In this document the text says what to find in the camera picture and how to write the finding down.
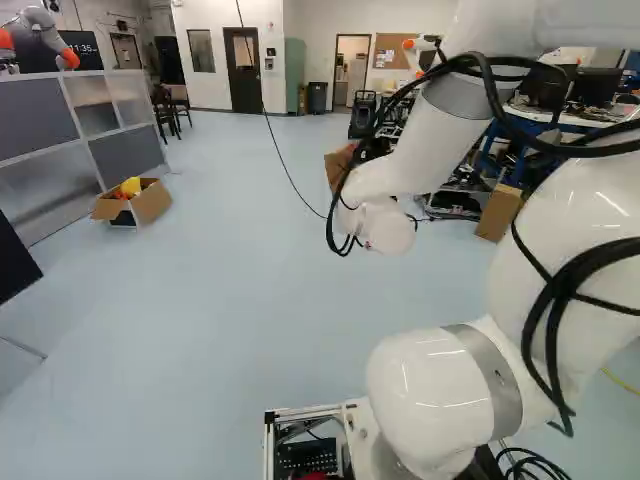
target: light blue floor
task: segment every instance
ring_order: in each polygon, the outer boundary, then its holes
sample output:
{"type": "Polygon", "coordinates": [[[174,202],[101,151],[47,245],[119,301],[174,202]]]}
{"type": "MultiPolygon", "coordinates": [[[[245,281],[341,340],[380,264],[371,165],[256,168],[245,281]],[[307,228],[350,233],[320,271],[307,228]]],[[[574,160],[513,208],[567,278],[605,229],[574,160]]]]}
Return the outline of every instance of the light blue floor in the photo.
{"type": "MultiPolygon", "coordinates": [[[[348,119],[272,119],[323,212],[322,156],[343,145],[348,119]]],[[[0,409],[0,478],[257,479],[265,409],[362,395],[381,338],[484,313],[494,246],[472,224],[423,224],[404,257],[340,259],[264,119],[194,122],[170,139],[175,203],[156,223],[133,233],[82,220],[32,249],[45,277],[0,309],[0,326],[50,356],[0,409]]],[[[639,359],[630,349],[614,366],[640,383],[639,359]]],[[[627,473],[610,478],[631,478],[639,413],[640,398],[597,378],[573,442],[548,428],[523,441],[576,480],[614,465],[627,473]]]]}

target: window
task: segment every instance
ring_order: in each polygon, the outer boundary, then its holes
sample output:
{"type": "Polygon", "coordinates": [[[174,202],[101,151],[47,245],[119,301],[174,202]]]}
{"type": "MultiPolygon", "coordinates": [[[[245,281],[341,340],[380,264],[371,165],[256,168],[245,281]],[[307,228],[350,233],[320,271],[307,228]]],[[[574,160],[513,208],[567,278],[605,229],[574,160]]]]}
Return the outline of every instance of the window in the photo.
{"type": "Polygon", "coordinates": [[[194,72],[216,73],[209,30],[187,30],[194,72]]]}
{"type": "Polygon", "coordinates": [[[253,38],[234,36],[233,50],[236,56],[236,68],[253,66],[253,58],[251,58],[253,56],[253,38]]]}

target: orange robot part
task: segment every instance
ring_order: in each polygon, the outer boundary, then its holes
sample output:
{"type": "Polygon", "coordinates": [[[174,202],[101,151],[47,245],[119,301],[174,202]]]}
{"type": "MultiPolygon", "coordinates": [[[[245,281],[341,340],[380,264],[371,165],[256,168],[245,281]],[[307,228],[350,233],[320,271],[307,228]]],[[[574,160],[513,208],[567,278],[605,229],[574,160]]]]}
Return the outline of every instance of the orange robot part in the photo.
{"type": "Polygon", "coordinates": [[[72,48],[65,48],[60,52],[60,56],[65,59],[69,68],[75,70],[80,66],[80,58],[76,55],[76,52],[72,48]]]}
{"type": "Polygon", "coordinates": [[[0,28],[0,48],[6,50],[15,50],[11,34],[4,28],[0,28]]]}

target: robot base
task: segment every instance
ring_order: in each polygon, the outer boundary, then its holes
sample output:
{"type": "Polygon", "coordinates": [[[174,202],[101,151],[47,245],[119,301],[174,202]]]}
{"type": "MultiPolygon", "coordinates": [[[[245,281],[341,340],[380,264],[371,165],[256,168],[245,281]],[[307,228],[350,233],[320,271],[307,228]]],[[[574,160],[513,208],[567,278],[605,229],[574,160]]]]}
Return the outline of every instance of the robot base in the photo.
{"type": "MultiPolygon", "coordinates": [[[[294,460],[298,476],[287,477],[293,480],[312,472],[345,480],[417,480],[380,435],[366,397],[339,405],[265,412],[263,480],[282,479],[282,464],[289,461],[291,446],[300,447],[294,460]],[[333,437],[306,441],[304,437],[309,430],[330,421],[339,426],[333,437]],[[335,461],[327,448],[331,445],[335,445],[335,461]],[[307,452],[308,458],[301,458],[300,452],[307,452]]],[[[465,470],[456,480],[487,479],[502,480],[504,477],[491,450],[484,445],[476,450],[474,468],[465,470]]]]}

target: green panel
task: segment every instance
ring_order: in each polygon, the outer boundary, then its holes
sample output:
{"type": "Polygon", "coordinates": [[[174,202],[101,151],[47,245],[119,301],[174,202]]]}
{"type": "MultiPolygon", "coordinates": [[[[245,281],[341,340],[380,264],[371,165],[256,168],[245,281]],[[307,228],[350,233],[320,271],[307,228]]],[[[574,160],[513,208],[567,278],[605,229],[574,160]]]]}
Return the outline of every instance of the green panel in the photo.
{"type": "Polygon", "coordinates": [[[287,111],[298,111],[298,87],[304,83],[304,62],[307,45],[299,38],[284,39],[285,78],[287,82],[287,111]]]}

